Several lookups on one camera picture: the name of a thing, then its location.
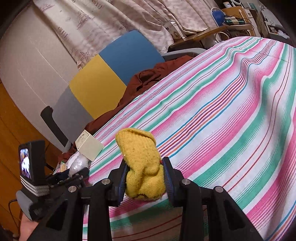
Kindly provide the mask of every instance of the striped bedspread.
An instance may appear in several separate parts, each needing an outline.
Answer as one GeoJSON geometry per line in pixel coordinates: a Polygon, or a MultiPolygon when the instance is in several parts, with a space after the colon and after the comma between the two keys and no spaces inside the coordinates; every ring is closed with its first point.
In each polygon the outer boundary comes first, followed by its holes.
{"type": "MultiPolygon", "coordinates": [[[[223,186],[265,240],[280,240],[296,212],[295,60],[287,44],[238,37],[187,62],[95,134],[105,148],[89,184],[119,166],[118,130],[150,131],[185,178],[223,186]]],[[[178,240],[182,209],[166,194],[148,203],[125,197],[109,211],[115,241],[178,240]]]]}

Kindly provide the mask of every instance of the black chair armrest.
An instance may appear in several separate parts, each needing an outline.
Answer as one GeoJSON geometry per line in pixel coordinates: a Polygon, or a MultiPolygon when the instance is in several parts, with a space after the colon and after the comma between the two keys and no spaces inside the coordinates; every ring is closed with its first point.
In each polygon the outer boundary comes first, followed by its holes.
{"type": "Polygon", "coordinates": [[[54,119],[52,118],[53,109],[50,106],[46,106],[40,113],[41,118],[44,120],[46,125],[52,131],[52,133],[56,136],[56,138],[60,141],[60,143],[66,147],[68,139],[61,131],[61,129],[57,126],[54,119]]]}

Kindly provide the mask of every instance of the starfish pattern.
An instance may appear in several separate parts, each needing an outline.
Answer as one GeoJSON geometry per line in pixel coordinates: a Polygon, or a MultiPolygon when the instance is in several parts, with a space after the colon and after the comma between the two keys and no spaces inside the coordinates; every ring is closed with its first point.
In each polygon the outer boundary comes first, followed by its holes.
{"type": "Polygon", "coordinates": [[[130,24],[128,24],[128,23],[127,23],[127,20],[125,20],[124,22],[122,22],[122,21],[119,21],[119,22],[122,24],[122,26],[119,28],[119,30],[125,28],[126,31],[129,32],[130,30],[133,29],[133,26],[130,25],[130,24]]]}
{"type": "Polygon", "coordinates": [[[89,57],[93,57],[93,55],[89,54],[89,49],[87,50],[86,53],[84,53],[84,52],[80,52],[80,53],[83,55],[83,57],[80,59],[81,61],[82,61],[83,59],[85,59],[86,62],[88,62],[88,61],[89,61],[89,57]]]}

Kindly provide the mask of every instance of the paper box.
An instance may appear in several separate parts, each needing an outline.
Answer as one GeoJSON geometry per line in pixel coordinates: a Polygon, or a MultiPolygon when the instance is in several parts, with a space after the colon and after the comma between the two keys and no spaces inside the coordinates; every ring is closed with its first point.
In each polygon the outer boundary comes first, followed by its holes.
{"type": "Polygon", "coordinates": [[[77,150],[91,161],[94,161],[104,148],[104,145],[86,130],[77,138],[75,144],[77,150]]]}
{"type": "Polygon", "coordinates": [[[171,34],[173,40],[186,38],[185,33],[179,28],[178,24],[173,19],[166,22],[163,26],[171,34]]]}

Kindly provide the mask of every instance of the person's hand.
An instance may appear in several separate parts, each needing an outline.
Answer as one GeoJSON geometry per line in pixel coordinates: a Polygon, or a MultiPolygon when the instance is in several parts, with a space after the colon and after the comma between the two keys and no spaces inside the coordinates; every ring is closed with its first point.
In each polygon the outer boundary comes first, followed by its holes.
{"type": "Polygon", "coordinates": [[[26,241],[34,229],[37,227],[38,223],[33,222],[27,218],[27,216],[23,213],[22,220],[20,223],[20,239],[19,241],[26,241]]]}

